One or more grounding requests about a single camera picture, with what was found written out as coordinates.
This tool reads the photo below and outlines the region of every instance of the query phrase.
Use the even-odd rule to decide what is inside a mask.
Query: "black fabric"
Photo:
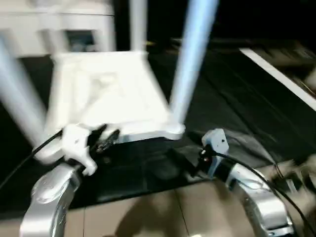
[[[149,63],[167,98],[177,62],[175,54],[149,55]],[[47,105],[53,64],[49,57],[22,60],[40,97]],[[31,147],[1,107],[3,173],[28,155]],[[207,53],[186,117],[186,134],[179,141],[163,138],[118,144],[98,161],[76,193],[72,208],[177,188],[199,178],[188,170],[196,164],[200,146],[192,133],[222,127],[255,136],[278,160],[315,153],[315,112],[241,53]],[[253,167],[269,161],[230,148],[230,155]],[[32,186],[53,166],[31,160],[0,191],[0,218],[22,215],[30,203]]]

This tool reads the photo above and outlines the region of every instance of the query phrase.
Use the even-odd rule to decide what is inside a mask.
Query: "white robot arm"
[[[222,129],[209,131],[203,136],[202,142],[204,148],[200,152],[195,173],[201,170],[209,178],[218,178],[236,194],[256,236],[295,236],[284,203],[262,179],[243,165],[227,158],[214,156],[213,151],[221,154],[228,151],[229,146],[224,131]]]

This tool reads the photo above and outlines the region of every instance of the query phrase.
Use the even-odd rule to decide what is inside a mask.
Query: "beige floor tile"
[[[238,199],[220,181],[176,190],[190,236],[253,237]]]
[[[84,208],[68,211],[64,237],[83,237]]]
[[[69,211],[65,237],[83,236],[84,209]],[[0,237],[18,237],[22,219],[0,221]]]
[[[84,237],[186,237],[174,191],[89,207]]]
[[[1,237],[18,237],[22,219],[0,221]]]

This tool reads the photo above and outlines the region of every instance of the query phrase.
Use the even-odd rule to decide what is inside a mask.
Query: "white strip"
[[[313,110],[316,111],[316,99],[303,90],[300,86],[294,83],[291,79],[273,67],[270,63],[260,57],[253,50],[248,48],[241,48],[240,51],[250,58],[253,62],[259,65],[263,70],[269,73],[272,77],[277,79],[283,85],[285,85],[290,91],[292,91],[296,96],[308,104]]]

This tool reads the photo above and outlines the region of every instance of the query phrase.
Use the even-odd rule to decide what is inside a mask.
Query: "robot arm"
[[[244,166],[221,157],[212,157],[213,152],[226,153],[228,143],[222,129],[207,133],[205,145],[200,152],[197,170],[216,177],[226,184],[239,198],[253,230],[258,237],[294,236],[294,228],[284,203],[258,176]]]
[[[66,214],[75,191],[85,175],[94,173],[98,155],[119,137],[119,130],[115,130],[107,139],[100,140],[105,128],[88,132],[82,127],[68,127],[64,131],[67,157],[35,183],[31,205],[20,226],[20,237],[64,236]]]

